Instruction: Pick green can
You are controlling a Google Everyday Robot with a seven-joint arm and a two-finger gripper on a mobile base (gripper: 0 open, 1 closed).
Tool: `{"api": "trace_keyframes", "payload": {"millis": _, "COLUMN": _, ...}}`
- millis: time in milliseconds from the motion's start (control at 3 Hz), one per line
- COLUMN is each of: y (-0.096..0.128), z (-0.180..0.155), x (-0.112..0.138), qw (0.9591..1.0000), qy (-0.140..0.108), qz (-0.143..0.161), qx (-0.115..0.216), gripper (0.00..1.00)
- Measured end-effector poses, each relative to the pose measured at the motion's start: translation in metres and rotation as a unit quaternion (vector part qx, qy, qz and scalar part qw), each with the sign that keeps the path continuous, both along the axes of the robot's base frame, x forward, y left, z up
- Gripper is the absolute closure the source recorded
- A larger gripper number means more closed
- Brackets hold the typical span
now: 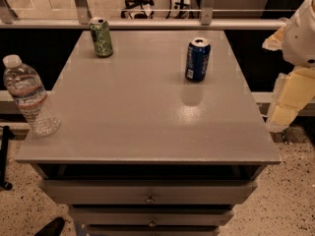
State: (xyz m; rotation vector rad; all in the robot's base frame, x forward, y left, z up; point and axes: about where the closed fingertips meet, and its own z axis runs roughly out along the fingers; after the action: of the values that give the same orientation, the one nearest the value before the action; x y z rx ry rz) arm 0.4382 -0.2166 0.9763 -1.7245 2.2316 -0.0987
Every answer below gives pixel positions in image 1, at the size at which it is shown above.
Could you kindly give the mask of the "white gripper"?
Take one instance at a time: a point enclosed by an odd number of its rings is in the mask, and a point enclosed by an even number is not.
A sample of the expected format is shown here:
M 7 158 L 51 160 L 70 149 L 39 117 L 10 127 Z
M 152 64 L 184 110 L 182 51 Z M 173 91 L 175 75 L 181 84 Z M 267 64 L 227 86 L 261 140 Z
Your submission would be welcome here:
M 286 26 L 267 37 L 262 47 L 271 51 L 282 50 L 283 59 L 295 65 L 288 75 L 279 74 L 268 109 L 267 128 L 278 133 L 286 129 L 315 97 L 314 0 L 304 0 Z

